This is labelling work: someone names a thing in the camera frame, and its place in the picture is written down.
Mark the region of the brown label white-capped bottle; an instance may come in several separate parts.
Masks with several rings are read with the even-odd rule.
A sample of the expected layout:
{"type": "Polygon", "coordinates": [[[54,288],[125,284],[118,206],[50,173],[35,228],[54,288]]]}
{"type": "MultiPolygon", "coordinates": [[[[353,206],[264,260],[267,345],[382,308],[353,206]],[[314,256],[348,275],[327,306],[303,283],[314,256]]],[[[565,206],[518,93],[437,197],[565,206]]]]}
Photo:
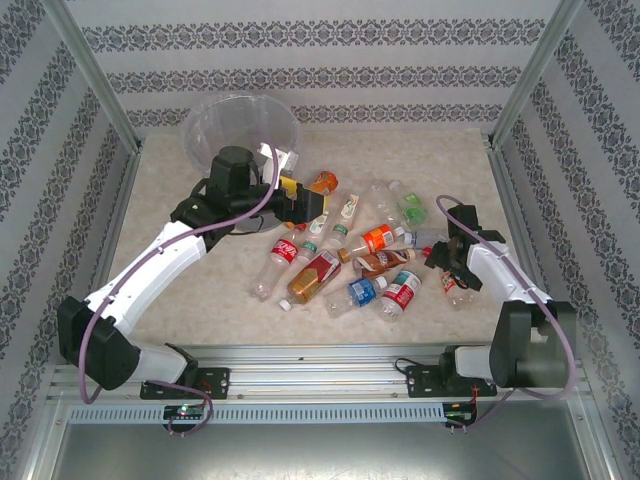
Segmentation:
{"type": "Polygon", "coordinates": [[[398,266],[416,259],[414,249],[381,250],[352,261],[355,274],[362,278],[384,275],[398,266]]]}

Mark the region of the aluminium frame post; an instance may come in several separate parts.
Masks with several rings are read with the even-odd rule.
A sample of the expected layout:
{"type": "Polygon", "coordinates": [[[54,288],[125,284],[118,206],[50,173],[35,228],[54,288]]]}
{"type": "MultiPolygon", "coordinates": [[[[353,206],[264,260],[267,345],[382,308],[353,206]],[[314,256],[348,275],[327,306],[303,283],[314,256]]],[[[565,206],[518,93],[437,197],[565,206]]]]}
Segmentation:
{"type": "Polygon", "coordinates": [[[80,68],[85,80],[104,108],[120,139],[131,151],[138,152],[141,140],[85,38],[82,29],[74,19],[66,0],[40,1],[80,68]]]}
{"type": "Polygon", "coordinates": [[[583,3],[584,0],[559,0],[538,44],[516,82],[514,90],[496,122],[495,128],[488,136],[489,145],[494,150],[504,143],[507,134],[511,131],[512,126],[524,108],[530,93],[539,82],[560,40],[583,3]]]}

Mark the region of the clear plastic bin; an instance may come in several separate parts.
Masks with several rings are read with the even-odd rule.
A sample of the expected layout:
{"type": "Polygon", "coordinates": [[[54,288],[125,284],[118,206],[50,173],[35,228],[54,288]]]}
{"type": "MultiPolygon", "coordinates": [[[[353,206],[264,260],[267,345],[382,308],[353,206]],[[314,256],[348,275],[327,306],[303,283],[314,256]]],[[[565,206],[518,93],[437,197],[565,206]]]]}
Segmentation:
{"type": "MultiPolygon", "coordinates": [[[[182,141],[187,158],[203,179],[209,176],[212,159],[223,147],[250,150],[262,171],[265,158],[258,154],[260,143],[297,152],[298,133],[293,113],[281,102],[265,95],[234,92],[209,96],[193,107],[183,124],[182,141]]],[[[239,222],[234,229],[246,234],[278,222],[270,213],[239,222]]]]}

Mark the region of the amber tea bottle red label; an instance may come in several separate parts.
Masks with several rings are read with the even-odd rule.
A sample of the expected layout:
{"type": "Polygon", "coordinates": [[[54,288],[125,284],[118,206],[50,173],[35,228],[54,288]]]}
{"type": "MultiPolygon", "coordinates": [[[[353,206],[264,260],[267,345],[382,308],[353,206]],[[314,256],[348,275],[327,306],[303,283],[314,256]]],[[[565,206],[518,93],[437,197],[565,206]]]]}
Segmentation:
{"type": "Polygon", "coordinates": [[[294,306],[309,303],[341,271],[337,255],[328,250],[320,251],[288,283],[285,295],[278,305],[285,312],[294,306]]]}

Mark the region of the grey metal shelf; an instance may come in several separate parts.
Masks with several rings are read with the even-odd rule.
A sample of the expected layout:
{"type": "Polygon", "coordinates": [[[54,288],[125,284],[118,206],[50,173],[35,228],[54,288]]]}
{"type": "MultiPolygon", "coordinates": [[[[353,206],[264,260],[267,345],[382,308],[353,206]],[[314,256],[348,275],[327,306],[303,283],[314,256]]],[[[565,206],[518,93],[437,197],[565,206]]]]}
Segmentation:
{"type": "Polygon", "coordinates": [[[591,480],[576,440],[430,424],[73,425],[52,480],[591,480]]]}

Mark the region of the circuit board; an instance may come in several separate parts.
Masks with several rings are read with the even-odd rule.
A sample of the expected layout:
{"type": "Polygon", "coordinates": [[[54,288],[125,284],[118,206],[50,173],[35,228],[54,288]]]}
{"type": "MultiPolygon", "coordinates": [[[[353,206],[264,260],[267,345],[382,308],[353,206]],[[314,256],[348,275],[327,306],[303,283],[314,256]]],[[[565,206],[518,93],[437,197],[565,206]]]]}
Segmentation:
{"type": "Polygon", "coordinates": [[[201,420],[204,416],[204,407],[195,404],[183,404],[166,406],[163,411],[163,419],[168,420],[201,420]]]}
{"type": "Polygon", "coordinates": [[[444,415],[448,422],[470,425],[476,421],[477,413],[475,402],[444,404],[444,415]]]}

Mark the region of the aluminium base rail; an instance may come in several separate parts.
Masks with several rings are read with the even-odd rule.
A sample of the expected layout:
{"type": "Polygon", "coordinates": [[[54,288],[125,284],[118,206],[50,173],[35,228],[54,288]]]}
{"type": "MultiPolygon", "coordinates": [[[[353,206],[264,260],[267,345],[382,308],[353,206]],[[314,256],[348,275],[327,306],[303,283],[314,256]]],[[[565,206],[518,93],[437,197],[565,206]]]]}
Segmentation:
{"type": "Polygon", "coordinates": [[[226,401],[246,403],[390,402],[408,398],[410,361],[434,364],[447,347],[380,345],[184,345],[205,368],[230,370],[226,401]]]}

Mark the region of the orange label gold-capped bottle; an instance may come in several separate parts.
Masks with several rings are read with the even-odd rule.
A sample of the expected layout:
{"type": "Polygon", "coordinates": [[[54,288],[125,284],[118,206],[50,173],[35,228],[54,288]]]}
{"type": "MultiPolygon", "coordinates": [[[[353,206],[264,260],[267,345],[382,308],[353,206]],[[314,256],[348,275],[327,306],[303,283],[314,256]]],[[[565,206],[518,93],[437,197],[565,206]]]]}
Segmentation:
{"type": "Polygon", "coordinates": [[[351,240],[346,247],[338,250],[337,255],[341,263],[347,263],[356,258],[377,253],[390,247],[405,233],[402,226],[393,227],[381,224],[351,240]]]}

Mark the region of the red label clear bottle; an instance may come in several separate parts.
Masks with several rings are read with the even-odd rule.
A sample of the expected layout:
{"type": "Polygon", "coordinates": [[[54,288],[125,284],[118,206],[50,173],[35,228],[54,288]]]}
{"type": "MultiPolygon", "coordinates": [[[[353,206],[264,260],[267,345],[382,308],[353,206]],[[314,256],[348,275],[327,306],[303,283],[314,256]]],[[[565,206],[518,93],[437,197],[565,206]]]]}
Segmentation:
{"type": "Polygon", "coordinates": [[[440,281],[444,296],[456,311],[464,310],[470,306],[474,299],[474,290],[457,280],[450,271],[442,271],[440,281]]]}

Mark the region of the blue label water bottle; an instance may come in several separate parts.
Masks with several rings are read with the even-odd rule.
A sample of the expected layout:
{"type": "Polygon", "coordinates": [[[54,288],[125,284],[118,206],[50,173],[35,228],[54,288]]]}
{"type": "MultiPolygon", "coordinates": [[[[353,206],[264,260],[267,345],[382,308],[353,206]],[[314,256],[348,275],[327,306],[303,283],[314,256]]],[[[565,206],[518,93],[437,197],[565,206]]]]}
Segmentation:
{"type": "Polygon", "coordinates": [[[379,298],[388,286],[384,276],[359,278],[324,296],[325,307],[330,318],[363,308],[379,298]]]}

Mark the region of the orange juice bottle yellow cap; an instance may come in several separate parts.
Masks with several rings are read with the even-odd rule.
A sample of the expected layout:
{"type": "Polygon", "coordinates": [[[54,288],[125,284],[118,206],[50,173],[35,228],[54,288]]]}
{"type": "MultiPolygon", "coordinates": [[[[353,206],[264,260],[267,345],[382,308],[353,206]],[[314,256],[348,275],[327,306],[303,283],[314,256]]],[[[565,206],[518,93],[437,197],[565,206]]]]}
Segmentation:
{"type": "Polygon", "coordinates": [[[315,179],[311,182],[308,189],[314,193],[328,196],[333,193],[339,185],[337,176],[328,170],[320,171],[315,179]]]}

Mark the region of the left circuit board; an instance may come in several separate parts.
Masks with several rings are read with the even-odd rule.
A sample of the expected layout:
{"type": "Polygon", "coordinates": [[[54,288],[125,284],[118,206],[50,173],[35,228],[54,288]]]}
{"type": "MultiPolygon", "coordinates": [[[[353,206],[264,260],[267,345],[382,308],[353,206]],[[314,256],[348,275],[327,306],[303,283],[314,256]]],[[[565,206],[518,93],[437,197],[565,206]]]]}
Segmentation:
{"type": "Polygon", "coordinates": [[[163,419],[168,420],[201,420],[204,416],[204,407],[195,404],[183,404],[166,406],[163,411],[163,419]]]}

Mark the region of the red label cola bottle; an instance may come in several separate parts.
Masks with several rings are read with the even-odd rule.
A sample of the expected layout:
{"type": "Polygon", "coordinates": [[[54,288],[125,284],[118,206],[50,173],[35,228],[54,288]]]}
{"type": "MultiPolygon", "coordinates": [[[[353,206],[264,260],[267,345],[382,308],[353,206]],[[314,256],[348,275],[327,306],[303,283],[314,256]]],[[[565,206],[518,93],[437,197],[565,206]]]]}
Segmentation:
{"type": "Polygon", "coordinates": [[[299,253],[307,225],[295,225],[278,238],[271,248],[267,260],[253,281],[250,294],[260,301],[267,300],[281,277],[299,253]]]}

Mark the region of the teal red label water bottle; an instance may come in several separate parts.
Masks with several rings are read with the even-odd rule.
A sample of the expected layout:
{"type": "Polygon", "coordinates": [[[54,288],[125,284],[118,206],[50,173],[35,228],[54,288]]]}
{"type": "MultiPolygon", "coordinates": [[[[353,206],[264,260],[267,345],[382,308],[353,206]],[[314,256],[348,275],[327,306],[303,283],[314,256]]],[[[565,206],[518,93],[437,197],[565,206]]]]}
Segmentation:
{"type": "Polygon", "coordinates": [[[432,247],[425,247],[414,260],[403,265],[379,299],[380,317],[394,322],[407,310],[420,292],[430,268],[426,265],[432,247]]]}

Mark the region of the clear unlabelled white-capped bottle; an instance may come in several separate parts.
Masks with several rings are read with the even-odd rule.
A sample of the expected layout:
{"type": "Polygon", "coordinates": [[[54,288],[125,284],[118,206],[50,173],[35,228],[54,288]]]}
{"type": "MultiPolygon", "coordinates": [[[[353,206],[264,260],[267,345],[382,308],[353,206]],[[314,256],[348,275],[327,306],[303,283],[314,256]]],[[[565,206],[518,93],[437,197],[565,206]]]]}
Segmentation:
{"type": "Polygon", "coordinates": [[[369,201],[382,223],[394,228],[406,227],[400,207],[386,182],[375,180],[371,183],[369,201]]]}

